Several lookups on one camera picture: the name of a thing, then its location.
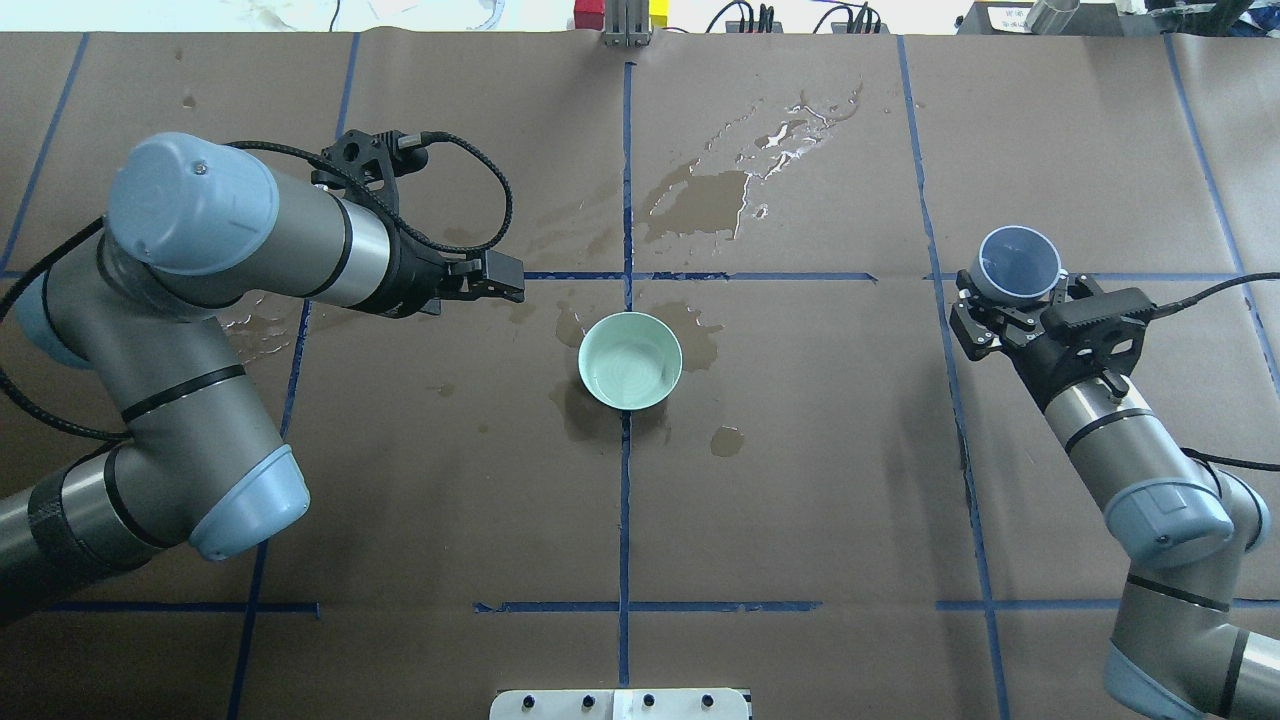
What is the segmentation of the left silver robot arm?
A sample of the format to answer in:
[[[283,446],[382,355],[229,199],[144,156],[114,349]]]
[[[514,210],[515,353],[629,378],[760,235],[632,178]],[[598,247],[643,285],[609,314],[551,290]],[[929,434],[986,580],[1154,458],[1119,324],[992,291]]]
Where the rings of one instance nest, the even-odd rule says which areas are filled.
[[[477,159],[502,188],[494,240],[439,243],[398,211],[398,178],[433,145]],[[497,164],[444,132],[349,131],[320,152],[164,132],[137,143],[102,217],[3,297],[27,340],[93,370],[124,430],[96,430],[3,392],[47,427],[102,447],[3,501],[3,624],[191,544],[223,561],[305,515],[310,492],[218,314],[251,291],[374,316],[444,301],[524,301],[524,265],[495,251],[513,215]]]

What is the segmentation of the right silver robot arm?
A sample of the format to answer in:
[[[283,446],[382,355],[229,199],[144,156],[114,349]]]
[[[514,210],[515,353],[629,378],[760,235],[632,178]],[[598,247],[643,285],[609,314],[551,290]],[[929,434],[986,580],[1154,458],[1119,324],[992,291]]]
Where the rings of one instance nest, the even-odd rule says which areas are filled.
[[[1155,304],[1083,273],[1016,293],[961,270],[948,314],[970,360],[1009,357],[1129,557],[1103,684],[1152,719],[1279,715],[1277,641],[1230,619],[1268,506],[1239,461],[1179,446],[1132,380],[1152,322],[1235,286]]]

